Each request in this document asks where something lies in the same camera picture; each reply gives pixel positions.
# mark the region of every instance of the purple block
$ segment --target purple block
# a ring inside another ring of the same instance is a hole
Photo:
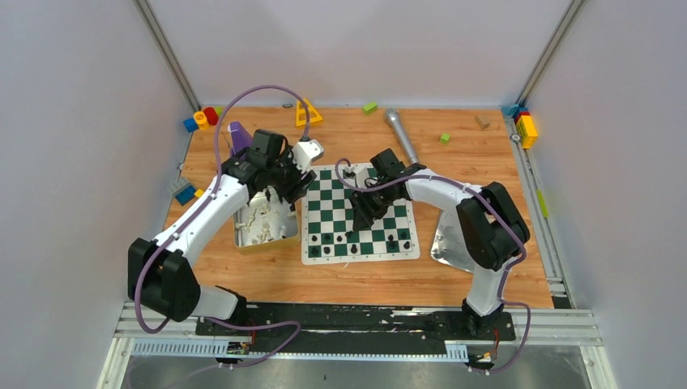
[[[229,123],[229,134],[232,136],[232,155],[244,147],[250,147],[253,142],[253,136],[243,128],[240,122]]]

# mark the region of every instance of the lime green cube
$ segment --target lime green cube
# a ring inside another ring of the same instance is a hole
[[[363,106],[363,112],[365,115],[369,115],[372,112],[377,110],[377,102],[373,101],[371,103],[367,103],[366,105]]]

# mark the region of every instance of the chessboard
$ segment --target chessboard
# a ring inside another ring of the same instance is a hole
[[[371,164],[370,177],[377,172]],[[344,188],[334,165],[313,166],[317,174],[302,201],[301,261],[305,265],[418,259],[420,245],[411,202],[400,199],[389,206],[383,218],[370,229],[352,233],[353,209],[348,201],[352,190]],[[355,185],[355,178],[346,178]]]

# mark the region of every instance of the blue block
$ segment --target blue block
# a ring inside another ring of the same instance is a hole
[[[501,107],[501,113],[504,118],[512,118],[518,112],[518,108],[520,108],[520,106],[517,104],[504,105]]]
[[[176,196],[174,196],[175,199],[181,204],[181,205],[186,205],[189,201],[191,201],[195,197],[195,188],[193,188],[192,185],[187,186],[184,190],[179,192]]]
[[[187,131],[193,132],[198,129],[198,123],[195,122],[195,119],[189,118],[184,121],[184,127]]]

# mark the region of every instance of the gray floor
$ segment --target gray floor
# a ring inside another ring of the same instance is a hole
[[[506,361],[513,347],[499,349]],[[212,369],[179,381],[216,363],[210,358],[134,357],[130,362],[131,387],[240,388],[240,389],[344,389],[344,388],[589,388],[577,347],[531,346],[510,370],[489,377],[468,373],[463,364],[369,361],[265,361],[246,369]]]

